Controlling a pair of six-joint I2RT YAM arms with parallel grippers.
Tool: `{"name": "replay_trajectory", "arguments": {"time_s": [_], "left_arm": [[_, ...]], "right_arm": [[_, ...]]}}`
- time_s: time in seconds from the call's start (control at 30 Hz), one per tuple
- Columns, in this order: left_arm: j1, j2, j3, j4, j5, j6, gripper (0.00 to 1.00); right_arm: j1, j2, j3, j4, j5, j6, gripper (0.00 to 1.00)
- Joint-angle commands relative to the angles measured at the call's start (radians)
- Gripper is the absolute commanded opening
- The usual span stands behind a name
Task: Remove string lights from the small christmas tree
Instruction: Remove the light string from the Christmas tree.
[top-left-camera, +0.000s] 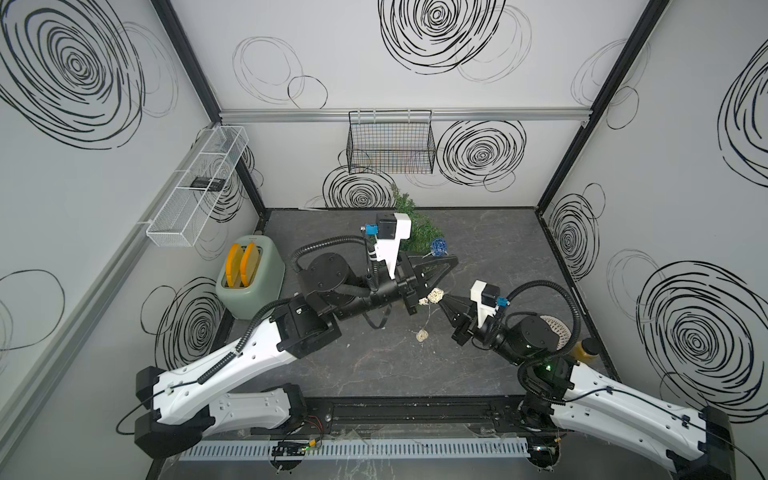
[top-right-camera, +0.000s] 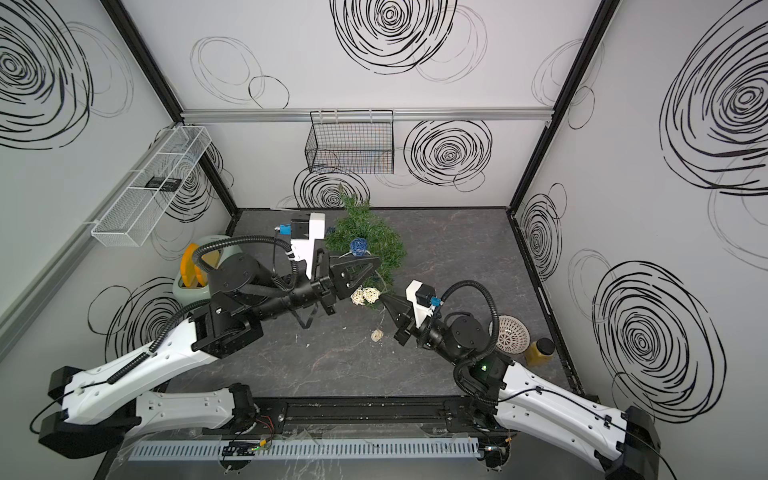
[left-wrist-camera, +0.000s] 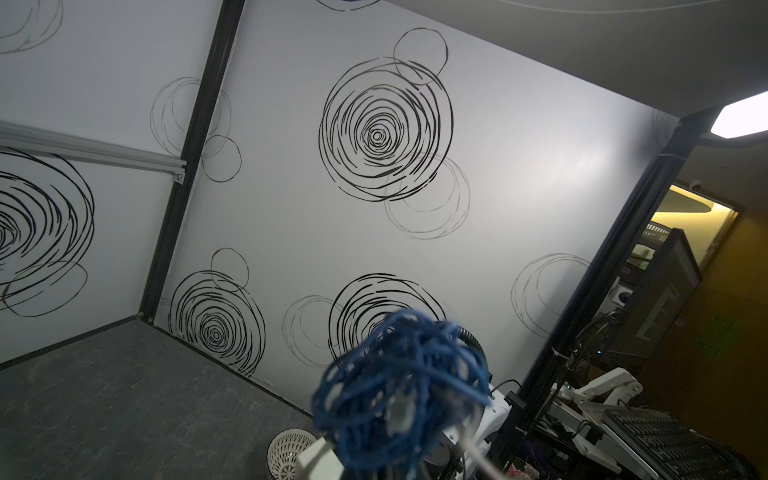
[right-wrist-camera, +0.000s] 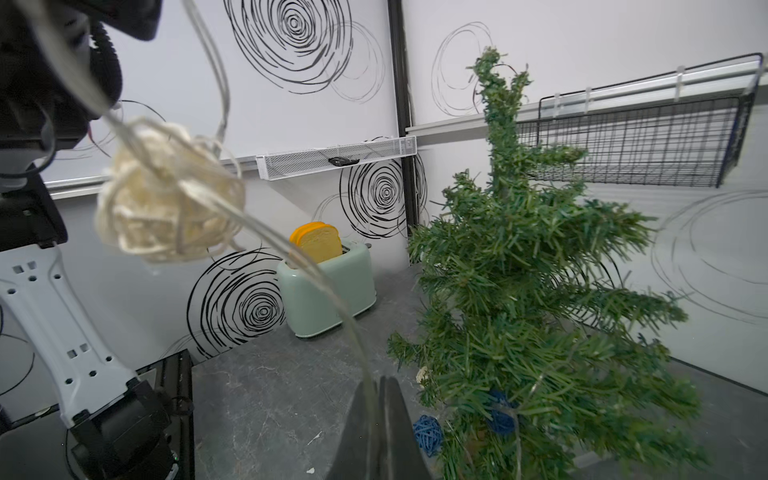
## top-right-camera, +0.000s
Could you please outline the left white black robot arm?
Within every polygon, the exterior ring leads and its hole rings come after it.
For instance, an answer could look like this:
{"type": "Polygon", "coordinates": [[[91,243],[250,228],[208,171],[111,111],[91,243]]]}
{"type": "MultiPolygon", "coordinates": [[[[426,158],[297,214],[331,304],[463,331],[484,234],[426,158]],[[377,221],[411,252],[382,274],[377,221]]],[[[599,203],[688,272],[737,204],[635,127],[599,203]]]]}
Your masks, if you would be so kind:
{"type": "Polygon", "coordinates": [[[227,237],[198,247],[194,265],[210,294],[166,317],[149,343],[89,370],[64,366],[51,374],[44,407],[29,424],[39,444],[81,459],[129,438],[176,429],[246,432],[259,421],[248,386],[235,383],[203,393],[169,394],[158,386],[194,368],[224,359],[260,339],[262,324],[284,314],[307,329],[333,314],[378,273],[380,257],[333,256],[320,239],[227,237]]]}

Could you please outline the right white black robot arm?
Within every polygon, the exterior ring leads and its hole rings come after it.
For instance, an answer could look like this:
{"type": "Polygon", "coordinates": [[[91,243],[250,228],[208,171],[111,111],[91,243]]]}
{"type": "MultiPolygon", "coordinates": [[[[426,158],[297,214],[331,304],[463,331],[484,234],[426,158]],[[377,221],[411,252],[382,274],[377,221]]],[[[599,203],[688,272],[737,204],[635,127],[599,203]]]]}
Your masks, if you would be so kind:
{"type": "Polygon", "coordinates": [[[651,416],[637,407],[619,410],[540,378],[496,346],[500,315],[490,291],[475,280],[451,285],[442,295],[419,281],[405,295],[380,298],[396,325],[400,344],[414,339],[453,367],[456,386],[493,426],[522,432],[581,458],[607,479],[656,479],[669,462],[651,416]],[[459,290],[484,299],[490,322],[472,313],[443,311],[459,290]]]}

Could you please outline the string lights with rattan balls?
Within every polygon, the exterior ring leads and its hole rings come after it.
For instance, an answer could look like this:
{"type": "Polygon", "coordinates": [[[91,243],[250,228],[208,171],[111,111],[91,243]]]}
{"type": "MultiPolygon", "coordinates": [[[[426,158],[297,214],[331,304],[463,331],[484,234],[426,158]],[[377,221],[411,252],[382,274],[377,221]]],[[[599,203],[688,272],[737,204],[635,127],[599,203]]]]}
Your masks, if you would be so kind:
{"type": "MultiPolygon", "coordinates": [[[[338,256],[368,256],[373,255],[372,233],[355,233],[351,227],[342,227],[341,224],[329,227],[326,233],[326,244],[338,256]]],[[[376,270],[376,274],[368,278],[351,296],[354,305],[370,307],[377,310],[381,318],[379,325],[371,332],[370,338],[378,343],[384,337],[382,323],[384,319],[384,307],[379,297],[388,289],[387,281],[381,272],[383,265],[376,270]]]]}

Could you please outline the small green christmas tree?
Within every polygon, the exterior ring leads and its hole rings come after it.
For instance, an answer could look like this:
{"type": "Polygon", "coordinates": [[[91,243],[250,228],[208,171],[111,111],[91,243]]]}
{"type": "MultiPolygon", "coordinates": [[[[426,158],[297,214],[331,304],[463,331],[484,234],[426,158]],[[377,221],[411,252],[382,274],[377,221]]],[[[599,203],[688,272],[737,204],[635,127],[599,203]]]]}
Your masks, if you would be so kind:
{"type": "Polygon", "coordinates": [[[394,273],[407,256],[401,235],[384,218],[371,211],[367,200],[347,189],[340,190],[344,213],[326,234],[328,248],[342,257],[377,256],[381,264],[352,294],[352,303],[376,308],[383,293],[394,291],[394,273]]]}

